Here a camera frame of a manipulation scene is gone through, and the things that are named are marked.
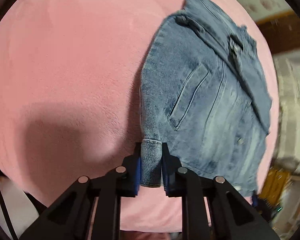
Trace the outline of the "pink plush bed blanket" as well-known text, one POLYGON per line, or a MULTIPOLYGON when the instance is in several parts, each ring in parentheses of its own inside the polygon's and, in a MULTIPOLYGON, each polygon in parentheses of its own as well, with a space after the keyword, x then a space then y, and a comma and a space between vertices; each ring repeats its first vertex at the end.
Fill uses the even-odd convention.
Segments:
MULTIPOLYGON (((212 0, 257 41, 273 99, 258 171, 273 154, 279 96, 268 45, 236 0, 212 0)), ((44 205, 78 177, 119 166, 141 140, 139 71, 183 0, 17 0, 0 21, 0 169, 44 205)))

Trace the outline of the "lace covered cabinet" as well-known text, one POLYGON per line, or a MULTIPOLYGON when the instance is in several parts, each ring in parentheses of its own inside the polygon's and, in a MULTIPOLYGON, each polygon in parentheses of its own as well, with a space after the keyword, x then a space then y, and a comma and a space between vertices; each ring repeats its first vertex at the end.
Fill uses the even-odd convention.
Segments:
POLYGON ((300 49, 273 57, 279 89, 275 162, 300 174, 300 49))

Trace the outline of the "yellow wooden drawer unit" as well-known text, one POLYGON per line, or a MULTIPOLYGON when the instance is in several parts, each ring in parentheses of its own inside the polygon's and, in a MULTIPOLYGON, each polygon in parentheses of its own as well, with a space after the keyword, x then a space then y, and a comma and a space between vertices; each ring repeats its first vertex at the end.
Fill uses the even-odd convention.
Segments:
POLYGON ((271 167, 268 171, 261 193, 258 195, 266 200, 270 205, 275 206, 279 203, 281 194, 285 189, 291 173, 277 167, 271 167))

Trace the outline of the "dark wooden door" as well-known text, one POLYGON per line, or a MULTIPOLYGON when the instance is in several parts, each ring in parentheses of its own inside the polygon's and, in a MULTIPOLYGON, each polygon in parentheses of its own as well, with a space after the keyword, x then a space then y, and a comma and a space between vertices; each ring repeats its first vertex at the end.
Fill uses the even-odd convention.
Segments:
POLYGON ((272 54, 300 49, 300 18, 293 11, 256 22, 272 54))

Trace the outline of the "blue denim jacket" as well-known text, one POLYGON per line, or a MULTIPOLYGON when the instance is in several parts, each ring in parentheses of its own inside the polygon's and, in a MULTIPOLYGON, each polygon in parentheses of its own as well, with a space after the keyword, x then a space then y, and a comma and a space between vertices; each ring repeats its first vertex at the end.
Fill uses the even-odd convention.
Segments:
POLYGON ((201 177, 257 189, 271 98, 246 26, 211 0, 185 0, 154 35, 141 72, 141 185, 162 184, 162 144, 201 177))

